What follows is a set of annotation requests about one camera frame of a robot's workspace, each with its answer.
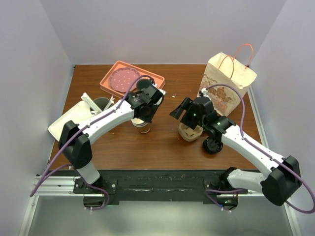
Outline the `brown paper coffee cup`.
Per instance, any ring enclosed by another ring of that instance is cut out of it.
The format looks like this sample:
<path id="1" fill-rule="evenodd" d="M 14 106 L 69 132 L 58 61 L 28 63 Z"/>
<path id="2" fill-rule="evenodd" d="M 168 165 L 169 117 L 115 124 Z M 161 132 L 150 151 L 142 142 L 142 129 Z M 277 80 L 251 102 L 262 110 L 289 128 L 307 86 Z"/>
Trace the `brown paper coffee cup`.
<path id="1" fill-rule="evenodd" d="M 146 134 L 150 131 L 150 124 L 139 119 L 139 118 L 133 118 L 131 119 L 131 123 L 133 124 L 133 126 L 135 126 L 137 128 L 137 130 L 141 133 L 141 134 Z"/>

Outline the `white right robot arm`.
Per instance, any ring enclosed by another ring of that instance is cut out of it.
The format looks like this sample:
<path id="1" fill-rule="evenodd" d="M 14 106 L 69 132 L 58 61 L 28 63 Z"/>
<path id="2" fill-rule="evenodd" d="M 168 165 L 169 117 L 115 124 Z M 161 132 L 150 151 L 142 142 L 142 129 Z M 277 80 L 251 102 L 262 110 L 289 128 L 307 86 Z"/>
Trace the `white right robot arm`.
<path id="1" fill-rule="evenodd" d="M 255 173 L 229 168 L 220 177 L 222 192 L 231 193 L 239 188 L 253 190 L 281 206 L 301 186 L 299 162 L 293 156 L 284 158 L 246 133 L 242 134 L 234 121 L 217 114 L 210 98 L 201 96 L 191 100 L 187 97 L 170 116 L 192 129 L 201 126 L 208 135 L 203 142 L 208 153 L 220 152 L 223 145 L 227 145 L 259 170 Z"/>

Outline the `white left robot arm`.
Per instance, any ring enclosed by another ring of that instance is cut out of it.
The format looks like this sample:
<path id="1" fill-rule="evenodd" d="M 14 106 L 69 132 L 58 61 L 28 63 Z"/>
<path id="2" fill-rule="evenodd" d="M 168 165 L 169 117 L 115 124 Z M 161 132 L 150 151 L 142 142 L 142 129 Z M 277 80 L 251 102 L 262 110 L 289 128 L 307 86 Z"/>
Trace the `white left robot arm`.
<path id="1" fill-rule="evenodd" d="M 130 92 L 93 118 L 78 124 L 71 120 L 64 124 L 59 149 L 85 180 L 87 190 L 96 193 L 102 187 L 100 173 L 92 162 L 92 144 L 105 133 L 133 118 L 151 123 L 165 95 L 166 91 L 150 85 L 139 92 Z"/>

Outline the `black plastic cup lid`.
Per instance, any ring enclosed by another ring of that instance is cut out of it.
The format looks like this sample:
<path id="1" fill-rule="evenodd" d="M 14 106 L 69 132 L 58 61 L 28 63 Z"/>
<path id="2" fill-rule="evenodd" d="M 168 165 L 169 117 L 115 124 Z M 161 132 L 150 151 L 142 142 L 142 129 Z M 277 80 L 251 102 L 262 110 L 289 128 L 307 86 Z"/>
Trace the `black plastic cup lid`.
<path id="1" fill-rule="evenodd" d="M 209 154 L 219 153 L 223 148 L 223 143 L 210 139 L 209 137 L 203 141 L 203 149 Z"/>

